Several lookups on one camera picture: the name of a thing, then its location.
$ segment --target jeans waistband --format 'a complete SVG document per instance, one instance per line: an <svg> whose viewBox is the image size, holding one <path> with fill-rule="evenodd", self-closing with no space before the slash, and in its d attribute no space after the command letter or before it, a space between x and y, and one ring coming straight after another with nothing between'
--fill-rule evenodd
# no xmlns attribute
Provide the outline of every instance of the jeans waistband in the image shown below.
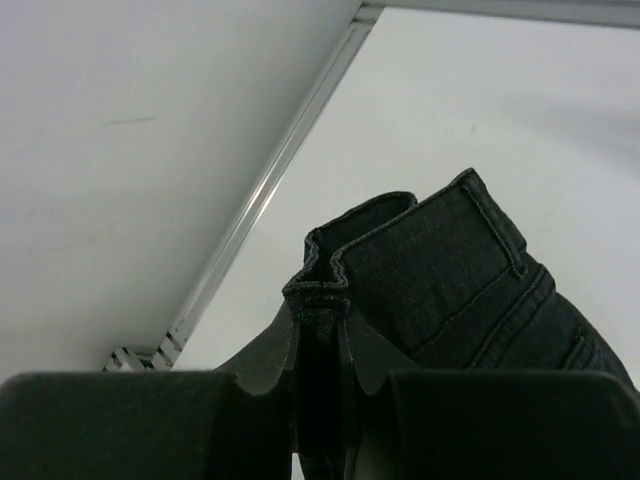
<svg viewBox="0 0 640 480"><path fill-rule="evenodd" d="M302 297L359 297L388 305L390 322L424 324L424 316L455 313L504 272L523 278L525 249L521 233L469 169L423 202L388 193L310 232L304 266L283 294L294 315Z"/></svg>

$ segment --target jeans seam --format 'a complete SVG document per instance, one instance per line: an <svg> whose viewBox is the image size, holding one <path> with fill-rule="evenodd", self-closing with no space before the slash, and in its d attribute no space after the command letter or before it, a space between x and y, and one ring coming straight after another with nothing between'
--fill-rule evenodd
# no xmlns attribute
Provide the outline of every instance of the jeans seam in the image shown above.
<svg viewBox="0 0 640 480"><path fill-rule="evenodd" d="M489 347L491 346L491 344L494 342L494 340L500 333L500 330L502 330L503 325L507 321L509 321L509 319L518 310L520 310L520 308L522 307L522 304L531 296L531 293L535 291L538 285L540 285L543 278L545 277L545 274L547 274L546 269L542 265L540 265L538 269L538 273L536 274L536 277L534 278L533 282L531 282L531 285L529 285L529 287L523 292L523 294L520 295L520 297L518 297L518 299L515 301L513 306L507 311L507 313L496 323L496 325L494 325L489 335L487 335L487 337L484 339L484 341L480 345L478 352L474 355L471 362L469 362L469 365L467 366L467 368L475 368L478 365L478 363L480 363L482 358L487 353L487 350L489 350Z"/></svg>
<svg viewBox="0 0 640 480"><path fill-rule="evenodd" d="M529 326L531 325L531 322L533 322L536 318L538 318L540 311L542 310L542 308L547 304L548 300L551 298L551 295L553 294L554 289L550 288L548 292L546 292L542 298L536 302L536 304L534 304L534 312L529 316L529 318L527 318L522 325L520 325L520 327L513 333L513 335L511 336L511 338L509 339L509 341L507 342L507 344L505 345L504 350L502 351L502 353L500 354L500 357L498 358L498 360L495 362L495 365L493 368L497 368L500 366L500 363L502 363L502 360L504 359L505 355L507 354L507 352L509 351L509 348L511 347L511 345L513 344L513 342L516 341L516 339L518 338L518 336Z"/></svg>
<svg viewBox="0 0 640 480"><path fill-rule="evenodd" d="M483 202L481 202L476 195L474 188L470 187L468 184L463 184L462 189L474 203L485 223L489 226L489 229L491 229L493 236L502 247L504 254L509 260L513 273L517 275L518 278L523 278L527 274L527 267L520 258L513 242L508 238L508 234L504 231L504 226L496 225L496 222L489 216L486 206L482 204Z"/></svg>
<svg viewBox="0 0 640 480"><path fill-rule="evenodd" d="M576 335L576 340L571 347L571 351L565 358L564 362L562 362L562 369L569 370L573 367L574 362L580 356L580 354L584 351L585 347L587 347L587 341L584 336L584 329L580 327L578 330L578 334Z"/></svg>
<svg viewBox="0 0 640 480"><path fill-rule="evenodd" d="M588 370L589 363L591 362L591 359L593 358L593 356L596 354L595 345L591 344L590 342L587 342L586 339L585 339L585 347L589 347L589 356L585 359L584 362L582 362L581 365L578 366L580 370Z"/></svg>
<svg viewBox="0 0 640 480"><path fill-rule="evenodd" d="M446 332L446 330L449 327L449 325L451 325L453 323L453 321L457 317L459 317L464 312L466 312L469 308L471 308L476 303L476 301L487 290L489 290L496 283L498 283L500 280L502 280L505 277L505 275L509 273L509 271L510 271L510 267L507 267L507 268L503 269L488 284L484 285L480 290L478 290L478 292L460 310L458 310L457 312L455 312L455 313L451 314L449 317L447 317L436 333L434 333L430 338L428 338L427 340L422 342L417 347L411 349L411 351L409 352L409 355L411 355L411 356L418 355L418 354L420 354L420 352L422 352L422 350L424 350L425 348L427 348L427 347L433 345L435 342L437 342L440 339L440 337L442 337L442 335L444 335L444 333Z"/></svg>

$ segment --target dark denim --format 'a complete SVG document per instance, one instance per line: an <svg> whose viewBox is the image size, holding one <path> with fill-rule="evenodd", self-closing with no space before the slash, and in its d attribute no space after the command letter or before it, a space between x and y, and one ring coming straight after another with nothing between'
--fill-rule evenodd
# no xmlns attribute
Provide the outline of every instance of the dark denim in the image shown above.
<svg viewBox="0 0 640 480"><path fill-rule="evenodd" d="M350 303L426 368L624 366L470 169L427 200L376 197L312 231L286 301L320 348Z"/></svg>

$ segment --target white surface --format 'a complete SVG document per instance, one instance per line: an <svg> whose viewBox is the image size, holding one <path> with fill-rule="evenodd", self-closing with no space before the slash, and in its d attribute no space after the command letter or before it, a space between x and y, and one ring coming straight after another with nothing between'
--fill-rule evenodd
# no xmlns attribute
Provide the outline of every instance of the white surface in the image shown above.
<svg viewBox="0 0 640 480"><path fill-rule="evenodd" d="M262 330L313 227L468 166L640 379L640 32L387 10L249 234L179 368Z"/></svg>
<svg viewBox="0 0 640 480"><path fill-rule="evenodd" d="M359 3L0 5L0 379L158 344Z"/></svg>

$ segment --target jeans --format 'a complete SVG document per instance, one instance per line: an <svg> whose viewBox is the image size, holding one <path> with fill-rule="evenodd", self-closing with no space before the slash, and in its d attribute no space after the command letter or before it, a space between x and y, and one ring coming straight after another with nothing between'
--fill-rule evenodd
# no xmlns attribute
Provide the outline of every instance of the jeans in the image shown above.
<svg viewBox="0 0 640 480"><path fill-rule="evenodd" d="M283 293L319 351L354 304L425 368L590 369L632 385L526 247L470 169L421 203L388 193L313 230Z"/></svg>

